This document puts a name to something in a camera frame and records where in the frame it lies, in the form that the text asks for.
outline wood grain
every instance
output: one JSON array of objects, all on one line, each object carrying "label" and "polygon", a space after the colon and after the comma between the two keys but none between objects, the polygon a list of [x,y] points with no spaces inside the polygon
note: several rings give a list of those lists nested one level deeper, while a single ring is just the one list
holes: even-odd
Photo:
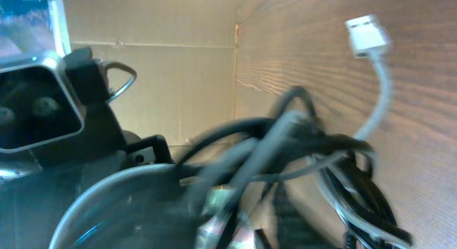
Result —
[{"label": "wood grain", "polygon": [[[354,59],[344,21],[376,14],[394,47],[395,97],[370,138],[376,182],[417,248],[457,248],[457,0],[239,0],[236,116],[265,115],[290,85],[305,86],[329,131],[350,134],[377,99],[369,62]],[[310,178],[298,203],[333,238],[338,218]]]}]

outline white usb connector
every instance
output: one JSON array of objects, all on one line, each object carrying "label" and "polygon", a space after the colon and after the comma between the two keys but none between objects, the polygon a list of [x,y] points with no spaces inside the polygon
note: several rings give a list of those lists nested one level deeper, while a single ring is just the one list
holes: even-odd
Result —
[{"label": "white usb connector", "polygon": [[346,22],[346,28],[349,31],[349,42],[355,58],[367,57],[372,50],[380,55],[389,50],[391,39],[379,25],[375,15],[349,20]]}]

